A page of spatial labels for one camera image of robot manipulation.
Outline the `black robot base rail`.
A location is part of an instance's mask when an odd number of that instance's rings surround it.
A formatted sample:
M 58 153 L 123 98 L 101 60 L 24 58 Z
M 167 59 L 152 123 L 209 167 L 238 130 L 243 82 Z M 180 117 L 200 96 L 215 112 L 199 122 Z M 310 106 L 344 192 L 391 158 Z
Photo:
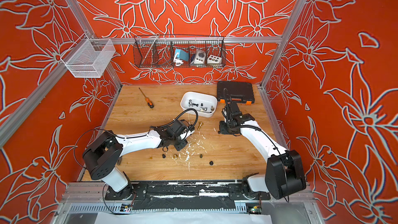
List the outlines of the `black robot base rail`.
M 266 192 L 244 194 L 241 180 L 134 181 L 115 192 L 103 189 L 103 200 L 116 213 L 139 211 L 233 211 L 247 213 L 271 196 Z

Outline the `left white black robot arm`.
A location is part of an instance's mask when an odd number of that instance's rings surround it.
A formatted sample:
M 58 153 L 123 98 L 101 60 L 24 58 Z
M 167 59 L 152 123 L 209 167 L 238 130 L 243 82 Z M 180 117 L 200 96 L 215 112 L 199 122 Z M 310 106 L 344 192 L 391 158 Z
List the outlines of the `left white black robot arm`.
M 195 132 L 195 125 L 174 120 L 167 125 L 150 127 L 148 132 L 122 135 L 105 130 L 83 152 L 82 158 L 90 177 L 102 180 L 114 192 L 130 189 L 130 181 L 116 168 L 120 157 L 144 149 L 174 146 L 180 151 L 187 145 L 187 138 Z

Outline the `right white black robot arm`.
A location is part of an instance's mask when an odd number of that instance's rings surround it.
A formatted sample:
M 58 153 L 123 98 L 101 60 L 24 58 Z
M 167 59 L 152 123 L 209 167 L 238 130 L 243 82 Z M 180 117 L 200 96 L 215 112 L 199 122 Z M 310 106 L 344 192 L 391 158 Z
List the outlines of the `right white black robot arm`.
M 264 174 L 251 174 L 243 178 L 243 192 L 251 196 L 257 192 L 269 193 L 281 199 L 306 189 L 302 159 L 296 150 L 279 145 L 256 122 L 251 114 L 243 114 L 234 102 L 226 102 L 222 110 L 224 120 L 219 133 L 241 135 L 249 140 L 266 162 Z

